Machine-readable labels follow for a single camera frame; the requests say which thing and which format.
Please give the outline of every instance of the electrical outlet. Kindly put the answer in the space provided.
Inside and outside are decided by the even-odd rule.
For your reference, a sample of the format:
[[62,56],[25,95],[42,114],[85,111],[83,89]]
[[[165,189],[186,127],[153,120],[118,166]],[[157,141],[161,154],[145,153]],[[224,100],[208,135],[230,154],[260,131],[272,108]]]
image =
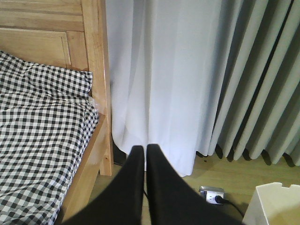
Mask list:
[[215,197],[217,195],[221,196],[224,198],[224,190],[219,187],[208,187],[208,186],[200,186],[200,195],[208,202],[211,204],[217,204],[217,205],[222,205],[220,203],[217,203],[215,200]]
[[206,192],[206,201],[210,204],[223,205],[223,204],[216,202],[215,197],[218,195],[221,196],[222,198],[224,198],[224,192],[207,191]]

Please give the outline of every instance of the wooden bed frame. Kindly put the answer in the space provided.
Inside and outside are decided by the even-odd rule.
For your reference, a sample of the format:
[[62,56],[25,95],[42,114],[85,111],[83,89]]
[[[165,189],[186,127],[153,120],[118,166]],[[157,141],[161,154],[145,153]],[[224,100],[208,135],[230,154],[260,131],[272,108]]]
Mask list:
[[100,121],[60,209],[58,220],[64,221],[86,206],[98,171],[112,174],[105,0],[0,0],[0,49],[27,61],[93,72],[91,95]]

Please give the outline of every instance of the wooden floor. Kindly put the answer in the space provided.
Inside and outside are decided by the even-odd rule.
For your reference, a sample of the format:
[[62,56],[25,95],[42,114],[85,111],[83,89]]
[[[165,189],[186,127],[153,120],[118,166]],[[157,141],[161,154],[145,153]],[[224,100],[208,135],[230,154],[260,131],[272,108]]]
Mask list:
[[[120,166],[114,165],[114,175]],[[98,176],[90,201],[93,200],[109,184],[112,177]],[[223,188],[227,199],[235,203],[243,212],[246,211],[256,186],[271,182],[281,182],[283,186],[300,184],[300,167],[293,166],[288,157],[282,157],[276,165],[270,164],[266,154],[256,160],[247,156],[237,161],[221,158],[221,153],[209,157],[195,158],[191,176],[183,178],[189,186],[198,191],[200,186]],[[231,205],[217,206],[225,213],[241,220],[241,216]],[[142,224],[150,225],[148,203],[144,197]]]

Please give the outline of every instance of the white plastic container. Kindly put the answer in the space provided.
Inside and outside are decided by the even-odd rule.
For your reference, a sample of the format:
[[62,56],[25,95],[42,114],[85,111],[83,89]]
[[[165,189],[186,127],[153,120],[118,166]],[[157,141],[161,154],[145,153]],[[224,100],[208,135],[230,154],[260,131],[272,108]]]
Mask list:
[[243,219],[246,225],[300,225],[300,185],[257,186]]

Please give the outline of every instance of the mattress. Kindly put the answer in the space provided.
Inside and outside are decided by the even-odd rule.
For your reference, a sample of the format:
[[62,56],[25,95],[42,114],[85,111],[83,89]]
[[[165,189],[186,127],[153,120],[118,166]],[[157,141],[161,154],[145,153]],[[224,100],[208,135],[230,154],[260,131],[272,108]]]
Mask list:
[[92,73],[0,52],[0,224],[53,224],[98,122]]

